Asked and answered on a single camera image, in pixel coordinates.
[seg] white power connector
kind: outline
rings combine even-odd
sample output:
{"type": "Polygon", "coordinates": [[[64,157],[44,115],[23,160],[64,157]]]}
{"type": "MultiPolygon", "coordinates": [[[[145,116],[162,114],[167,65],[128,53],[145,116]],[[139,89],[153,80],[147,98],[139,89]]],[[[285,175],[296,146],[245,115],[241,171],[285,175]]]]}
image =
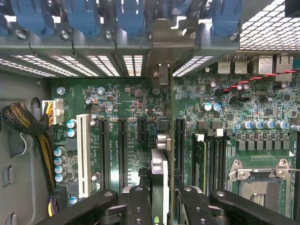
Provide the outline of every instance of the white power connector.
{"type": "Polygon", "coordinates": [[[53,124],[62,125],[64,122],[64,102],[61,100],[42,101],[42,111],[44,111],[46,103],[52,102],[53,106],[53,124]]]}

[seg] green circuit board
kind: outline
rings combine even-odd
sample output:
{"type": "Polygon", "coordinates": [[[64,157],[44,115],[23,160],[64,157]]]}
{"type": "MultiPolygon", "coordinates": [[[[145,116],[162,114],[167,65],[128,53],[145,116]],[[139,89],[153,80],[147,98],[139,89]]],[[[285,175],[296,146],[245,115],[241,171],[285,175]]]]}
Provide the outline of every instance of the green circuit board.
{"type": "MultiPolygon", "coordinates": [[[[120,192],[122,185],[120,184],[120,148],[118,121],[119,119],[127,120],[127,139],[126,145],[126,167],[127,177],[126,185],[139,185],[139,170],[141,168],[150,167],[150,153],[151,149],[155,147],[156,141],[156,113],[165,113],[168,104],[168,96],[160,91],[159,94],[154,95],[152,88],[147,80],[101,80],[101,79],[57,79],[52,82],[53,99],[63,99],[65,109],[65,123],[63,126],[54,126],[54,147],[64,147],[66,153],[66,175],[60,185],[66,185],[70,182],[76,181],[78,178],[78,162],[77,151],[69,150],[66,146],[68,128],[66,122],[71,119],[76,119],[78,114],[91,114],[92,110],[85,104],[85,99],[92,97],[94,99],[94,106],[99,108],[99,119],[107,119],[109,123],[109,141],[105,143],[105,148],[109,151],[109,158],[104,160],[109,164],[107,170],[110,173],[110,180],[104,180],[103,183],[93,181],[93,191],[103,188],[110,188],[116,192],[120,192]],[[57,94],[57,89],[63,87],[65,94],[60,96],[57,94]],[[99,95],[97,89],[103,87],[105,93],[99,95]],[[137,126],[138,119],[146,119],[147,139],[144,142],[137,140],[137,126]]],[[[90,142],[91,142],[91,172],[97,173],[103,168],[100,154],[99,141],[99,127],[90,128],[90,142]]]]}
{"type": "MultiPolygon", "coordinates": [[[[244,169],[274,169],[281,160],[286,160],[290,168],[295,168],[297,153],[297,135],[290,129],[291,122],[297,124],[300,113],[300,75],[293,75],[297,84],[292,88],[274,90],[274,82],[250,82],[249,89],[231,91],[228,94],[216,94],[216,89],[227,88],[233,83],[247,79],[246,75],[220,75],[214,72],[199,71],[184,79],[174,80],[175,96],[175,169],[182,173],[185,185],[203,188],[205,194],[216,188],[249,196],[251,200],[281,214],[293,216],[293,197],[295,176],[279,179],[269,174],[251,174],[245,180],[229,181],[228,175],[235,161],[240,160],[244,169]],[[244,102],[233,101],[244,98],[244,102]],[[220,109],[206,111],[205,103],[218,103],[220,109]],[[286,123],[287,129],[242,127],[243,121],[273,121],[286,123]],[[223,129],[224,136],[216,137],[216,128],[223,129]],[[195,135],[205,136],[202,143],[195,142],[195,135]],[[245,190],[261,187],[260,191],[245,190]],[[270,202],[270,195],[277,191],[277,197],[270,202]]],[[[67,177],[60,185],[70,186],[78,179],[78,161],[76,150],[68,149],[66,122],[76,119],[78,114],[95,113],[99,120],[106,120],[109,141],[105,143],[109,157],[101,153],[102,142],[99,137],[101,126],[90,128],[91,143],[91,176],[99,171],[109,171],[109,180],[97,179],[92,182],[93,192],[109,188],[120,193],[122,188],[139,184],[139,171],[150,168],[151,149],[156,146],[157,115],[168,116],[169,91],[160,89],[152,93],[151,81],[147,79],[56,79],[52,81],[52,98],[62,99],[65,109],[65,123],[54,126],[54,146],[66,148],[67,177]],[[57,94],[63,87],[65,94],[57,94]],[[97,89],[103,87],[104,94],[97,89]],[[91,109],[85,99],[94,100],[91,109]],[[126,143],[120,145],[119,120],[126,123],[126,143]],[[139,122],[145,121],[147,130],[144,142],[139,141],[139,122]],[[121,172],[123,165],[120,158],[126,154],[126,171],[121,172]]]]}

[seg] white connector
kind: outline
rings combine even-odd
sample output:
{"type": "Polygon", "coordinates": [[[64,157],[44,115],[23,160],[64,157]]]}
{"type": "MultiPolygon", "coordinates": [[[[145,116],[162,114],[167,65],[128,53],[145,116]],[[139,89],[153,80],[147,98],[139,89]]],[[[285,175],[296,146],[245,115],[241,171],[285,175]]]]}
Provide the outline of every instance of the white connector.
{"type": "Polygon", "coordinates": [[[88,114],[77,115],[76,122],[79,198],[87,198],[92,191],[90,178],[90,116],[88,114]]]}
{"type": "Polygon", "coordinates": [[[44,108],[46,103],[52,102],[53,106],[53,124],[60,124],[64,122],[64,102],[61,100],[53,100],[53,101],[42,101],[42,112],[44,112],[44,108]]]}

